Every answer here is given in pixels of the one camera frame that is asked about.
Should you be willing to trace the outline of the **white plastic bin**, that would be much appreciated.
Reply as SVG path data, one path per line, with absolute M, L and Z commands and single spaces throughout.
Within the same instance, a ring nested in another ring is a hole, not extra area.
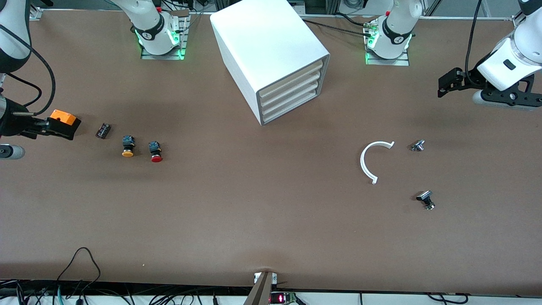
M 264 98 L 261 104 L 263 125 L 294 110 L 316 96 L 316 88 L 306 88 L 298 89 L 282 97 Z

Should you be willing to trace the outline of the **cream cabinet drawer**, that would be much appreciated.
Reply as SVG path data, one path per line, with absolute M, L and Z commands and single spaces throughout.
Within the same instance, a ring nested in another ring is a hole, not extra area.
M 285 77 L 284 79 L 279 80 L 276 83 L 273 83 L 264 89 L 261 89 L 261 91 L 259 92 L 259 96 L 261 98 L 264 98 L 267 95 L 273 94 L 275 91 L 281 88 L 288 89 L 292 85 L 294 85 L 295 82 L 300 81 L 303 77 L 309 77 L 310 75 L 313 75 L 314 73 L 318 74 L 321 68 L 323 67 L 323 64 L 324 64 L 323 60 L 314 62 L 313 64 L 310 64 L 309 66 L 305 68 L 302 68 L 300 71 L 297 71 L 293 73 L 292 75 L 289 75 Z
M 314 73 L 313 75 L 310 75 L 308 77 L 303 77 L 300 81 L 295 82 L 294 85 L 292 85 L 290 88 L 288 89 L 281 88 L 275 91 L 273 94 L 267 95 L 264 98 L 277 97 L 277 96 L 282 97 L 283 95 L 286 95 L 290 92 L 294 92 L 298 89 L 317 88 L 320 77 L 321 77 L 321 72 L 319 72 L 318 74 Z
M 318 81 L 304 82 L 290 87 L 280 88 L 261 98 L 263 117 L 269 120 L 271 116 L 276 116 L 303 103 L 307 98 L 312 98 L 316 94 Z

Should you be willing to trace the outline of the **white drawer cabinet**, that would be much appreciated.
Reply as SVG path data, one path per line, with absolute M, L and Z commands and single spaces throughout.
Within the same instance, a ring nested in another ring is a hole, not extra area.
M 240 0 L 210 22 L 225 67 L 261 126 L 261 89 L 323 60 L 314 98 L 320 95 L 330 54 L 287 0 Z

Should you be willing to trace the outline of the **small device with red display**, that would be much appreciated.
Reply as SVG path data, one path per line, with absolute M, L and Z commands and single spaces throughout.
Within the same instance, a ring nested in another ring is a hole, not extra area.
M 290 305 L 296 301 L 295 293 L 273 292 L 269 296 L 269 305 Z

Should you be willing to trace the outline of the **orange button enclosure box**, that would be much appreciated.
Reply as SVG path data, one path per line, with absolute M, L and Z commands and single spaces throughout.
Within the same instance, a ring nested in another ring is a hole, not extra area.
M 76 131 L 82 122 L 79 118 L 77 118 L 77 116 L 74 116 L 73 114 L 70 114 L 68 112 L 64 112 L 58 109 L 53 110 L 52 114 L 49 117 L 61 120 L 62 122 L 68 123 L 68 124 L 72 124 L 76 120 Z

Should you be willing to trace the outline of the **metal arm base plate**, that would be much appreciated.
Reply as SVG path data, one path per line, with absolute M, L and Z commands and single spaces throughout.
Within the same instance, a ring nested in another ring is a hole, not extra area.
M 370 27 L 364 29 L 369 37 L 365 38 L 365 63 L 390 66 L 408 66 L 408 47 L 412 33 L 388 37 L 385 33 L 384 21 L 387 16 L 382 15 L 370 22 Z
M 138 43 L 141 46 L 141 59 L 146 60 L 183 60 L 188 44 L 188 31 L 191 25 L 191 15 L 175 16 L 166 11 L 160 13 L 164 17 L 164 29 L 159 35 L 160 47 L 151 46 L 151 50 L 166 50 L 163 54 L 153 54 L 146 48 L 147 43 L 138 35 Z

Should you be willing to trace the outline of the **black metal knob switch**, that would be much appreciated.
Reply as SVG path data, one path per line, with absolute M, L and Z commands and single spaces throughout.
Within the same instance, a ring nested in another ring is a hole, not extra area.
M 422 202 L 426 210 L 433 210 L 435 208 L 435 203 L 432 201 L 431 195 L 432 191 L 428 190 L 417 195 L 415 199 Z

